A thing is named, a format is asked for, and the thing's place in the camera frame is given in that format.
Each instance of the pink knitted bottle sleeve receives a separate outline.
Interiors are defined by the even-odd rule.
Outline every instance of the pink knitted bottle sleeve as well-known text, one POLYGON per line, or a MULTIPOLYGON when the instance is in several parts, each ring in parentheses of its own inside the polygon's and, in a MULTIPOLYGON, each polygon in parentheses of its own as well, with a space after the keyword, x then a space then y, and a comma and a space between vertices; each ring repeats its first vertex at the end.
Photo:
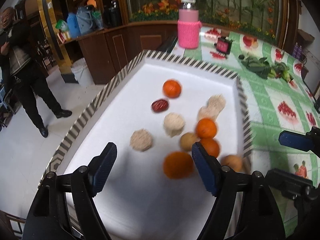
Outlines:
POLYGON ((178 21, 179 46, 185 49, 195 49, 199 45, 199 33, 202 24, 198 22, 178 21))

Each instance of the small screen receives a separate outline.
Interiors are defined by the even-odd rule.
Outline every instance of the small screen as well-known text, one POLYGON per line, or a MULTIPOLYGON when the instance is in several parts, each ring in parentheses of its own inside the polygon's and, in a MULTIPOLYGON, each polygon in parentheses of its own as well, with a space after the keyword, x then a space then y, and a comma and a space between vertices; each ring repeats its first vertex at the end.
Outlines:
POLYGON ((217 42, 217 51, 222 53, 227 53, 229 47, 229 43, 224 42, 222 40, 218 40, 217 42))

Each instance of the pink bottle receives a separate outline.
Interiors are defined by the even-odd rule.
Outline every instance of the pink bottle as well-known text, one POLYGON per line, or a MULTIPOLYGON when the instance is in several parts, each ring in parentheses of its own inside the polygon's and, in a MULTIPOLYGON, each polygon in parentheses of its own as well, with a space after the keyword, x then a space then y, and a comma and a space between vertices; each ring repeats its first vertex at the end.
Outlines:
POLYGON ((196 0, 181 0, 178 20, 178 42, 185 49, 195 49, 199 45, 201 22, 199 11, 196 9, 196 0))

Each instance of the white bucket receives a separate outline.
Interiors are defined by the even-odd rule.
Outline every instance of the white bucket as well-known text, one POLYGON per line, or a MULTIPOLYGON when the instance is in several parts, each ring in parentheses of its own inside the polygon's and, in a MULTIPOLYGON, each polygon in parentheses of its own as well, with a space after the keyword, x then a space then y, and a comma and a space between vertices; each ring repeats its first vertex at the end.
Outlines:
POLYGON ((75 75, 75 79, 78 81, 80 86, 88 87, 94 84, 91 73, 88 69, 88 65, 84 58, 81 58, 73 63, 71 71, 75 75))

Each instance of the green and white tablecloth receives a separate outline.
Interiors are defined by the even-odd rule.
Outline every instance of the green and white tablecloth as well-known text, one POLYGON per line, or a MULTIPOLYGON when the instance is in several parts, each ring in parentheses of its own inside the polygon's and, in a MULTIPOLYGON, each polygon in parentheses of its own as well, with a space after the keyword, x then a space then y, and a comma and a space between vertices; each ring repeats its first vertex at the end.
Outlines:
MULTIPOLYGON (((250 41, 248 42, 244 35, 234 32, 229 35, 229 39, 233 40, 229 57, 214 58, 210 53, 216 52, 214 41, 205 35, 208 30, 210 30, 208 27, 201 28, 197 49, 183 49, 177 43, 172 53, 213 62, 239 73, 247 96, 251 121, 252 153, 249 158, 252 171, 258 170, 265 175, 268 170, 279 168, 307 177, 317 187, 320 183, 320 159, 312 152, 306 153, 281 146, 278 141, 279 133, 283 130, 305 134, 312 126, 320 126, 319 115, 313 107, 314 98, 301 78, 301 62, 286 52, 282 55, 277 47, 267 42, 252 40, 252 45, 248 46, 250 41), (282 78, 264 80, 248 71, 238 59, 240 54, 246 55, 248 52, 258 58, 267 57, 270 63, 274 63, 275 60, 286 63, 290 67, 290 74, 294 77, 293 82, 288 84, 282 78), (278 110, 282 102, 296 114, 296 118, 288 118, 278 110)), ((291 234, 298 220, 293 201, 283 198, 278 191, 274 191, 274 195, 286 234, 291 234)))

